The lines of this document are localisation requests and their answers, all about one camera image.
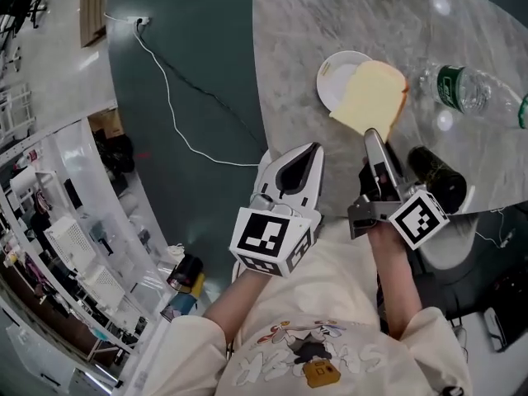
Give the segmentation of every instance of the gray tabletop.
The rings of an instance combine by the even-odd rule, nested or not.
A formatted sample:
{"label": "gray tabletop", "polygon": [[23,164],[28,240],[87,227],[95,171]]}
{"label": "gray tabletop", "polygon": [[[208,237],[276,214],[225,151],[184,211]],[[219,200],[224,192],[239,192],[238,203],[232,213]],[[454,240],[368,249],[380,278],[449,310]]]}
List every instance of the gray tabletop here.
{"label": "gray tabletop", "polygon": [[321,63],[357,50],[400,69],[411,90],[389,137],[400,160],[423,144],[475,186],[467,212],[528,200],[528,132],[505,130],[454,113],[422,97],[413,78],[420,63],[466,65],[528,90],[528,30],[488,0],[253,0],[253,44],[266,137],[272,154],[309,141],[326,152],[323,214],[345,215],[359,193],[362,137],[328,117],[315,78]]}

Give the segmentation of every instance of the white plate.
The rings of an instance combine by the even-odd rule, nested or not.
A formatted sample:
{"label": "white plate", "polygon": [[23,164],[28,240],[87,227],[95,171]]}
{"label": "white plate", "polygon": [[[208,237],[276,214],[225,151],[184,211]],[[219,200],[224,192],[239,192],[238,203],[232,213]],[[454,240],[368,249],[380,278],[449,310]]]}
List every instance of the white plate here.
{"label": "white plate", "polygon": [[339,107],[350,76],[369,60],[372,59],[359,51],[340,51],[324,61],[317,72],[317,92],[330,111]]}

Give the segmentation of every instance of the beige t-shirt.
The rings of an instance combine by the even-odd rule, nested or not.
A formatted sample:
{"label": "beige t-shirt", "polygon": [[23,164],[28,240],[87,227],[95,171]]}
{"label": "beige t-shirt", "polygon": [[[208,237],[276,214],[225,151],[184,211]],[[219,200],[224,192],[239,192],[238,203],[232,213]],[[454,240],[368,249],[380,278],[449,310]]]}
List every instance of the beige t-shirt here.
{"label": "beige t-shirt", "polygon": [[380,332],[375,266],[365,240],[319,239],[287,280],[272,279],[227,361],[224,333],[208,319],[172,321],[144,394],[472,394],[463,352],[435,308],[398,342]]}

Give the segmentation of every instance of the cartoon print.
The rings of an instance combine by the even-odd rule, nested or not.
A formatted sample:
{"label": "cartoon print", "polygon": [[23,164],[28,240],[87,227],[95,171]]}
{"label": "cartoon print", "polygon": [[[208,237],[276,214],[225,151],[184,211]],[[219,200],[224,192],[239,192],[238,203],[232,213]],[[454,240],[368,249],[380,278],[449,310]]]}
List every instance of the cartoon print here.
{"label": "cartoon print", "polygon": [[[387,365],[387,356],[375,344],[367,344],[361,349],[345,344],[339,350],[332,342],[325,342],[324,346],[332,355],[330,362],[339,372],[341,372],[340,363],[342,362],[344,363],[343,367],[354,375],[359,375],[362,371],[365,373],[374,372]],[[233,375],[233,386],[256,383],[261,375],[263,375],[264,381],[275,380],[286,375],[289,371],[294,377],[305,379],[307,372],[304,366],[307,364],[294,364],[293,361],[287,361],[290,356],[289,348],[277,347],[273,353],[267,356],[260,352],[252,359],[243,358],[239,362],[239,370]]]}
{"label": "cartoon print", "polygon": [[330,362],[332,354],[325,348],[326,336],[340,337],[340,330],[346,330],[337,326],[333,320],[315,321],[313,325],[293,326],[289,321],[283,321],[271,327],[271,334],[258,339],[257,344],[269,342],[277,344],[283,340],[295,356],[295,365],[303,365],[308,386],[311,388],[321,387],[336,383],[341,378],[341,373]]}

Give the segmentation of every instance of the hand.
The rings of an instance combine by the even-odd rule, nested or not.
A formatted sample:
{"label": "hand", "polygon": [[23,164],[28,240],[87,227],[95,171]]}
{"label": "hand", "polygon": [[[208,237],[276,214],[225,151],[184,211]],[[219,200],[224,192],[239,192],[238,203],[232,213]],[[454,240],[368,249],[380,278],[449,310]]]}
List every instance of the hand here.
{"label": "hand", "polygon": [[377,253],[405,253],[402,238],[391,223],[379,221],[367,234],[375,256]]}

